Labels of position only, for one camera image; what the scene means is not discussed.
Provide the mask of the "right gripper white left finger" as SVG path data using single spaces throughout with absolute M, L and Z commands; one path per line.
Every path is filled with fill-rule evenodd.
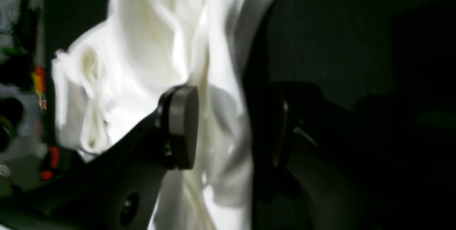
M 168 170 L 192 169 L 198 89 L 176 86 L 156 110 L 93 161 L 24 194 L 1 199 L 12 230 L 146 230 Z

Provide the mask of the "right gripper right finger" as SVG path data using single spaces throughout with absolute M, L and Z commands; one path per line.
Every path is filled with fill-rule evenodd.
M 401 95 L 348 111 L 304 82 L 270 83 L 253 105 L 258 187 L 298 199 L 305 230 L 455 229 L 455 111 Z

